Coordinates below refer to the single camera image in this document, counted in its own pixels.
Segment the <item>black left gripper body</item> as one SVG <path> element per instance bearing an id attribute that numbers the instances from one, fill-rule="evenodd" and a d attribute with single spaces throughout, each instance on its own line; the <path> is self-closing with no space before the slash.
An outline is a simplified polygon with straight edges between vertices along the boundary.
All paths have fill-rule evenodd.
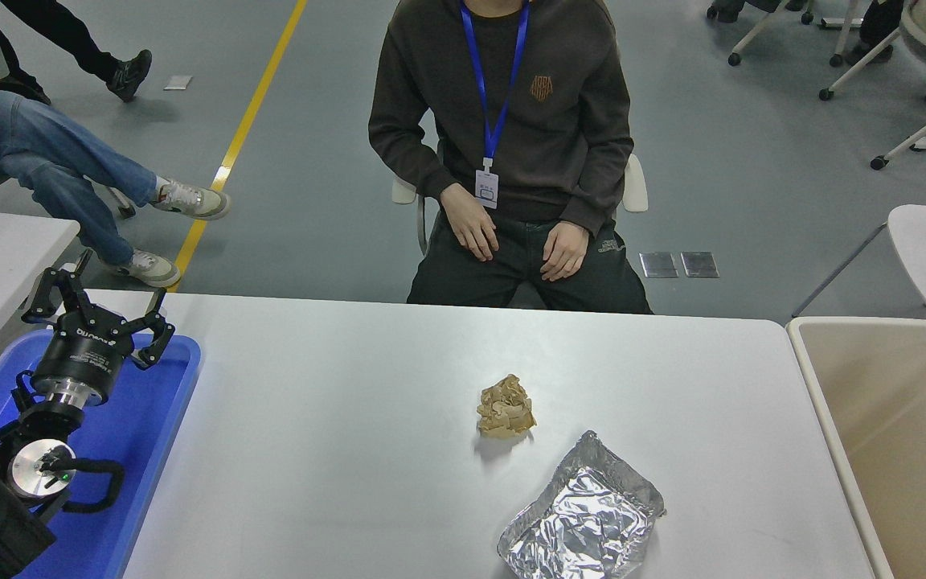
<path id="1" fill-rule="evenodd" d="M 113 393 L 125 359 L 133 353 L 132 334 L 121 329 L 113 313 L 66 313 L 56 323 L 47 350 L 31 378 L 32 388 L 46 396 L 65 381 L 88 386 L 96 396 Z"/>

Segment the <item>person's right hand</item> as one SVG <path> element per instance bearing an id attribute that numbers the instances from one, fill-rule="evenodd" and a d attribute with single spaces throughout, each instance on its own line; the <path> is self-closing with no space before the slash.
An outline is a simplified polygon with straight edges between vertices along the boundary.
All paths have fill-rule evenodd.
<path id="1" fill-rule="evenodd" d="M 495 224 L 485 206 L 459 183 L 451 184 L 440 193 L 440 205 L 459 245 L 479 261 L 492 261 L 499 243 Z"/>

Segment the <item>person's left hand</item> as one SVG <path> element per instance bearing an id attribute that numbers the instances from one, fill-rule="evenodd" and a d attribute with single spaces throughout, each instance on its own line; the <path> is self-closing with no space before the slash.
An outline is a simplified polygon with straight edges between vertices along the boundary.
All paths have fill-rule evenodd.
<path id="1" fill-rule="evenodd" d="M 571 277 L 580 271 L 588 252 L 589 233 L 570 221 L 559 221 L 543 247 L 541 279 L 548 282 Z"/>

